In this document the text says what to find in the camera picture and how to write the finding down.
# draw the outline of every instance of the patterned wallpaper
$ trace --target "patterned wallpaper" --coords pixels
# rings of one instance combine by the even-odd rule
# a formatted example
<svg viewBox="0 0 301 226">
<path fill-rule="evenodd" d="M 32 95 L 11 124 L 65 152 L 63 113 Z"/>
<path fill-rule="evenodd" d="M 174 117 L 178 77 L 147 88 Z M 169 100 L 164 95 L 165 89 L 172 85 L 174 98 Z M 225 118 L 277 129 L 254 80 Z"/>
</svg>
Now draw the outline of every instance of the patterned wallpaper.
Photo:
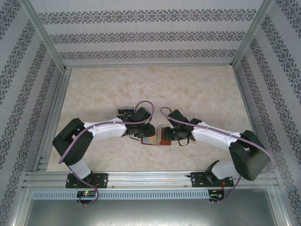
<svg viewBox="0 0 301 226">
<path fill-rule="evenodd" d="M 0 226 L 32 170 L 60 72 L 17 0 L 0 0 Z"/>
<path fill-rule="evenodd" d="M 262 0 L 33 0 L 66 65 L 230 63 Z"/>
<path fill-rule="evenodd" d="M 257 135 L 273 154 L 293 225 L 301 225 L 301 8 L 276 0 L 235 69 Z"/>
</svg>

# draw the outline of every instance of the cable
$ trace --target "cable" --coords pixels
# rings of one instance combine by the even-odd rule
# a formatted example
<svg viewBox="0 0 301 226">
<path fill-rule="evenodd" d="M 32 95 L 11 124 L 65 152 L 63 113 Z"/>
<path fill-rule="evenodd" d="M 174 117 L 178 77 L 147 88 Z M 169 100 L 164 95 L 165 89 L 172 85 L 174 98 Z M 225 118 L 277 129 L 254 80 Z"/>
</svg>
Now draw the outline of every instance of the cable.
<svg viewBox="0 0 301 226">
<path fill-rule="evenodd" d="M 162 113 L 162 115 L 164 115 L 165 117 L 167 117 L 169 120 L 172 120 L 172 121 L 175 121 L 175 122 L 177 122 L 177 123 L 181 123 L 181 124 L 184 124 L 184 125 L 187 125 L 187 126 L 193 126 L 193 127 L 198 127 L 198 128 L 201 128 L 201 129 L 212 130 L 212 131 L 214 131 L 214 132 L 217 132 L 217 133 L 220 133 L 220 134 L 223 134 L 223 135 L 226 135 L 226 136 L 233 137 L 233 138 L 235 138 L 235 139 L 241 140 L 241 141 L 243 141 L 243 142 L 245 142 L 245 143 L 248 143 L 248 144 L 250 144 L 250 145 L 252 145 L 252 146 L 254 146 L 254 147 L 260 149 L 261 151 L 263 151 L 263 152 L 269 157 L 269 159 L 270 159 L 270 161 L 271 161 L 271 166 L 270 166 L 270 168 L 267 169 L 267 170 L 265 170 L 265 171 L 262 171 L 261 173 L 269 172 L 269 171 L 271 171 L 271 170 L 275 167 L 275 161 L 274 161 L 273 157 L 271 156 L 271 154 L 270 154 L 267 150 L 265 150 L 265 149 L 262 148 L 261 146 L 255 144 L 255 143 L 253 143 L 253 142 L 251 142 L 251 141 L 249 141 L 249 140 L 246 140 L 246 139 L 243 139 L 243 138 L 241 138 L 241 137 L 238 137 L 238 136 L 235 136 L 235 135 L 226 133 L 226 132 L 224 132 L 224 131 L 221 131 L 221 130 L 219 130 L 219 129 L 215 129 L 215 128 L 211 128 L 211 127 L 207 127 L 207 126 L 201 126 L 201 125 L 194 125 L 194 124 L 191 124 L 191 123 L 188 123 L 188 122 L 183 122 L 183 121 L 176 120 L 176 119 L 174 119 L 174 118 L 169 117 L 168 115 L 166 115 L 166 114 L 163 112 L 163 109 L 168 109 L 170 112 L 171 112 L 171 109 L 170 109 L 169 107 L 161 107 L 161 109 L 160 109 L 160 112 Z M 241 180 L 241 176 L 239 176 L 239 178 L 238 178 L 236 184 L 233 186 L 233 188 L 232 188 L 231 191 L 227 194 L 227 196 L 226 196 L 225 198 L 223 198 L 223 200 L 221 200 L 221 201 L 219 201 L 219 202 L 223 202 L 224 200 L 226 200 L 226 199 L 229 198 L 229 196 L 233 193 L 234 189 L 238 186 L 238 183 L 240 182 L 240 180 Z"/>
<path fill-rule="evenodd" d="M 222 181 L 222 195 L 225 194 L 225 182 Z"/>
<path fill-rule="evenodd" d="M 62 155 L 62 157 L 61 157 L 61 159 L 60 159 L 60 161 L 59 161 L 58 163 L 61 164 L 61 163 L 64 161 L 65 157 L 68 155 L 69 151 L 70 151 L 71 148 L 74 146 L 74 144 L 76 143 L 76 141 L 77 141 L 77 140 L 78 140 L 78 139 L 79 139 L 86 131 L 88 131 L 89 129 L 91 129 L 91 128 L 93 128 L 93 127 L 101 126 L 101 125 L 106 125 L 106 124 L 115 124 L 115 123 L 116 123 L 116 124 L 127 124 L 127 125 L 138 125 L 138 124 L 145 123 L 147 120 L 151 120 L 151 118 L 152 118 L 152 116 L 153 116 L 153 114 L 154 114 L 154 112 L 155 112 L 155 106 L 153 105 L 152 102 L 150 102 L 150 101 L 148 101 L 148 100 L 143 100 L 143 101 L 140 101 L 140 102 L 136 105 L 135 111 L 136 111 L 137 107 L 138 107 L 140 104 L 142 104 L 142 103 L 149 103 L 149 104 L 151 105 L 151 107 L 152 107 L 151 114 L 150 114 L 150 116 L 149 116 L 147 119 L 145 119 L 145 120 L 143 120 L 143 121 L 138 121 L 138 122 L 126 122 L 126 121 L 118 121 L 118 122 L 114 122 L 114 121 L 104 121 L 104 122 L 100 122 L 100 123 L 96 123 L 96 124 L 94 124 L 94 125 L 88 126 L 87 128 L 85 128 L 84 130 L 82 130 L 82 131 L 74 138 L 74 140 L 71 142 L 71 144 L 69 145 L 69 147 L 67 148 L 67 150 L 65 151 L 65 153 Z M 93 200 L 92 200 L 91 202 L 89 202 L 89 203 L 83 204 L 83 203 L 80 202 L 80 200 L 81 200 L 81 197 L 80 197 L 80 198 L 79 198 L 79 204 L 80 204 L 80 205 L 88 206 L 88 205 L 91 205 L 92 203 L 96 202 L 96 201 L 98 200 L 98 197 L 99 197 L 98 189 L 97 189 L 96 187 L 94 187 L 93 185 L 87 183 L 87 182 L 84 181 L 83 179 L 79 178 L 79 176 L 77 176 L 76 173 L 74 173 L 74 172 L 72 171 L 72 169 L 71 169 L 69 166 L 67 166 L 67 167 L 68 167 L 69 170 L 72 172 L 72 174 L 76 177 L 77 180 L 79 180 L 79 181 L 82 182 L 83 184 L 85 184 L 85 185 L 87 185 L 87 186 L 93 188 L 93 189 L 96 191 L 96 198 L 95 198 L 95 199 L 93 199 Z"/>
<path fill-rule="evenodd" d="M 131 137 L 131 135 L 128 135 L 128 137 L 131 138 L 132 140 L 137 140 L 137 141 L 140 141 L 140 142 L 141 142 L 141 140 L 138 140 L 138 139 L 136 139 L 136 138 L 133 138 L 133 137 Z"/>
</svg>

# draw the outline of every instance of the enclosure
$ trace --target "enclosure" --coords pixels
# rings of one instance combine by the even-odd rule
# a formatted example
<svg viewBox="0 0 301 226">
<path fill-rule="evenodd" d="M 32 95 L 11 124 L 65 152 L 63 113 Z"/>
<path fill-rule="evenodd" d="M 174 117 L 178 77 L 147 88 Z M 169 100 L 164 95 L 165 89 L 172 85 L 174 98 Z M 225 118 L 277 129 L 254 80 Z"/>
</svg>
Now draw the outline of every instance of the enclosure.
<svg viewBox="0 0 301 226">
<path fill-rule="evenodd" d="M 0 5 L 0 225 L 301 225 L 300 0 Z M 155 127 L 169 125 L 159 111 L 168 106 L 252 130 L 274 170 L 212 205 L 186 176 L 229 153 L 112 137 L 85 154 L 92 171 L 108 173 L 107 188 L 94 207 L 79 206 L 55 135 L 74 118 L 111 120 L 145 99 Z"/>
</svg>

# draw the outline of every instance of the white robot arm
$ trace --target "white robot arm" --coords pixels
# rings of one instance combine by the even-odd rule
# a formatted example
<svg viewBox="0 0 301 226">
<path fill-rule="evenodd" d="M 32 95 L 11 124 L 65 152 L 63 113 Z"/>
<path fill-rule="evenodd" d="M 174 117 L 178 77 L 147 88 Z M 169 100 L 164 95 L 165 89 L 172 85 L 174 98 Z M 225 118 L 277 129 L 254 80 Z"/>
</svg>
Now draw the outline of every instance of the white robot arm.
<svg viewBox="0 0 301 226">
<path fill-rule="evenodd" d="M 82 122 L 76 118 L 69 122 L 69 124 L 54 138 L 52 144 L 60 154 L 63 156 L 68 147 L 74 141 L 75 137 L 80 132 L 84 131 L 78 137 L 68 154 L 63 159 L 63 162 L 80 178 L 90 183 L 93 178 L 93 172 L 88 167 L 83 159 L 83 156 L 92 142 L 106 139 L 109 137 L 122 137 L 126 135 L 134 135 L 134 137 L 151 137 L 155 135 L 155 128 L 150 123 L 141 124 L 125 124 L 126 122 L 140 122 L 151 116 L 151 114 L 144 108 L 139 108 L 136 112 L 134 109 L 128 110 L 128 114 L 122 114 L 118 117 L 103 122 Z"/>
<path fill-rule="evenodd" d="M 187 139 L 188 143 L 189 140 L 206 142 L 231 154 L 231 160 L 217 160 L 206 170 L 206 179 L 210 183 L 213 183 L 214 180 L 233 176 L 242 176 L 253 181 L 270 162 L 270 157 L 259 149 L 264 149 L 262 143 L 249 130 L 244 133 L 228 132 L 209 126 L 198 119 L 188 121 L 177 109 L 165 116 L 172 126 L 164 129 L 164 139 L 177 140 L 178 142 Z M 257 145 L 257 147 L 241 141 L 240 138 Z"/>
</svg>

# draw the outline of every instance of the floor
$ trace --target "floor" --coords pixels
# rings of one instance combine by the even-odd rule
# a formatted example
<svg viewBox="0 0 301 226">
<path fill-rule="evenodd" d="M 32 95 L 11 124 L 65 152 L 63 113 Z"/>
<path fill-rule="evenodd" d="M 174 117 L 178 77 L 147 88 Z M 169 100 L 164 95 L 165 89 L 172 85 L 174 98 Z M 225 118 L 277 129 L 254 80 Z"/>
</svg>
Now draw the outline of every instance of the floor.
<svg viewBox="0 0 301 226">
<path fill-rule="evenodd" d="M 124 67 L 73 69 L 57 133 L 73 118 L 110 120 L 118 107 L 135 106 L 141 100 L 155 105 L 154 126 L 169 125 L 159 111 L 168 106 L 189 120 L 198 118 L 221 129 L 251 129 L 231 66 Z M 205 170 L 230 154 L 200 142 L 149 146 L 129 137 L 113 137 L 92 143 L 84 158 L 93 171 Z M 68 171 L 59 159 L 53 148 L 47 171 Z"/>
</svg>

